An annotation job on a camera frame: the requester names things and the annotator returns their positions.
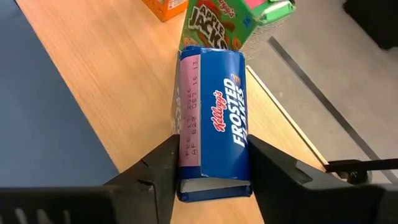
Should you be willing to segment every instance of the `cereal box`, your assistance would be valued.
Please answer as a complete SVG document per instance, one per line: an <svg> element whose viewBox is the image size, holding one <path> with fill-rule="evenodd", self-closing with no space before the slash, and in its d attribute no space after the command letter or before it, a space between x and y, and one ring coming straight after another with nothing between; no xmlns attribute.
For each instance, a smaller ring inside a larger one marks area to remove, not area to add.
<svg viewBox="0 0 398 224"><path fill-rule="evenodd" d="M143 0L152 12L163 22L186 10L188 0Z"/></svg>
<svg viewBox="0 0 398 224"><path fill-rule="evenodd" d="M240 50L248 59L294 9L288 0L189 0L180 49Z"/></svg>
<svg viewBox="0 0 398 224"><path fill-rule="evenodd" d="M173 103L183 202L248 197L248 109L242 53L187 47Z"/></svg>

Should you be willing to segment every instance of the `wooden table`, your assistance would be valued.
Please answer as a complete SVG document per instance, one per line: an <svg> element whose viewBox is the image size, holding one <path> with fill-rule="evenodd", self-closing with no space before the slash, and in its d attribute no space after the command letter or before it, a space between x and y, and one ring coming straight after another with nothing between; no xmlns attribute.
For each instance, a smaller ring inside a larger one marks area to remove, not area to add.
<svg viewBox="0 0 398 224"><path fill-rule="evenodd" d="M183 14L163 23L140 0L17 2L121 172L170 136ZM249 132L321 169L250 73L247 89ZM172 223L188 222L262 223L262 218L254 197L176 202Z"/></svg>

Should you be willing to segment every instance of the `pink label panel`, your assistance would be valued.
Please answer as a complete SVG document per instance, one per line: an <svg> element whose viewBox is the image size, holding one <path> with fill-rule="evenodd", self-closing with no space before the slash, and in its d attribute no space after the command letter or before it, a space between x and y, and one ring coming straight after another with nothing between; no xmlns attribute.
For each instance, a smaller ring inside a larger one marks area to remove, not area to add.
<svg viewBox="0 0 398 224"><path fill-rule="evenodd" d="M180 166L200 166L200 56L180 62Z"/></svg>
<svg viewBox="0 0 398 224"><path fill-rule="evenodd" d="M251 8L254 9L255 7L261 5L262 3L267 2L268 0L244 0L246 4Z"/></svg>

